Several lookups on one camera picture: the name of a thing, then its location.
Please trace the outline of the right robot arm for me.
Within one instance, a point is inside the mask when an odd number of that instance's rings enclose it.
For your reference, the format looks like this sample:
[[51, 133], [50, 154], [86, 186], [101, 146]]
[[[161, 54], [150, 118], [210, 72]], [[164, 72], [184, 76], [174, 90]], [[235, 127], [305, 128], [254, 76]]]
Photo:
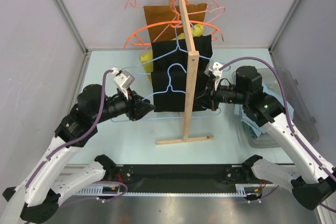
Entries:
[[217, 110], [220, 103], [239, 104], [258, 127], [274, 138], [293, 161], [295, 168], [274, 164], [254, 155], [244, 162], [243, 179], [254, 183], [264, 179], [290, 192], [303, 207], [316, 209], [335, 192], [335, 166], [323, 158], [295, 126], [280, 102], [264, 91], [262, 76], [253, 66], [236, 70], [235, 83], [222, 85], [219, 63], [208, 65], [205, 91], [194, 99], [204, 108]]

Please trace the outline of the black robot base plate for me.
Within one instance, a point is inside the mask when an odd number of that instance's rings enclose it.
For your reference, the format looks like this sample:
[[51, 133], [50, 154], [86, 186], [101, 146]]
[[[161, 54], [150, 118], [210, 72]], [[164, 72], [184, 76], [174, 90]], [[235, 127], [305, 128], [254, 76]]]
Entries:
[[117, 172], [127, 186], [135, 188], [223, 187], [249, 183], [241, 167], [227, 164], [117, 165]]

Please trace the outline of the light blue wire hanger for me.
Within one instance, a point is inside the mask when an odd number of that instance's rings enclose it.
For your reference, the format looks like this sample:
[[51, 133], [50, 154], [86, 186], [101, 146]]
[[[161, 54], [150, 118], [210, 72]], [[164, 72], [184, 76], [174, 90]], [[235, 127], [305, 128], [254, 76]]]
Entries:
[[[179, 66], [183, 71], [184, 73], [186, 73], [186, 69], [180, 64], [180, 63], [174, 63], [172, 65], [170, 65], [166, 71], [167, 73], [167, 76], [168, 76], [168, 84], [166, 86], [166, 89], [164, 91], [158, 91], [158, 92], [153, 92], [151, 93], [150, 95], [148, 95], [146, 98], [149, 98], [149, 97], [153, 97], [155, 94], [166, 94], [168, 93], [169, 91], [172, 91], [173, 93], [182, 93], [182, 94], [186, 94], [185, 91], [182, 91], [182, 90], [174, 90], [173, 88], [173, 85], [172, 85], [172, 77], [171, 77], [171, 74], [170, 74], [170, 70], [172, 67], [174, 66]], [[222, 112], [221, 108], [219, 108], [219, 111], [215, 114], [209, 114], [209, 115], [201, 115], [201, 116], [192, 116], [193, 119], [201, 119], [201, 118], [211, 118], [211, 117], [214, 117], [214, 116], [218, 116], [220, 115]], [[153, 118], [144, 118], [144, 119], [141, 119], [141, 121], [157, 121], [157, 120], [166, 120], [166, 119], [182, 119], [183, 117], [181, 115], [179, 116], [166, 116], [166, 117], [153, 117]]]

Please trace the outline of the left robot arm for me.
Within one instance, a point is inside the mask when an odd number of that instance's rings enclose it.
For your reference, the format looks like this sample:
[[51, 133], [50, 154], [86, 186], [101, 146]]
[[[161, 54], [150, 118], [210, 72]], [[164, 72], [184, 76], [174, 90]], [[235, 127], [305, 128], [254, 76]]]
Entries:
[[103, 86], [86, 86], [70, 113], [56, 128], [35, 170], [20, 185], [4, 190], [3, 197], [8, 205], [1, 223], [44, 223], [79, 190], [101, 180], [112, 181], [116, 164], [104, 154], [69, 177], [59, 182], [56, 179], [70, 159], [98, 132], [97, 124], [120, 115], [137, 121], [153, 110], [150, 100], [131, 89], [108, 97]]

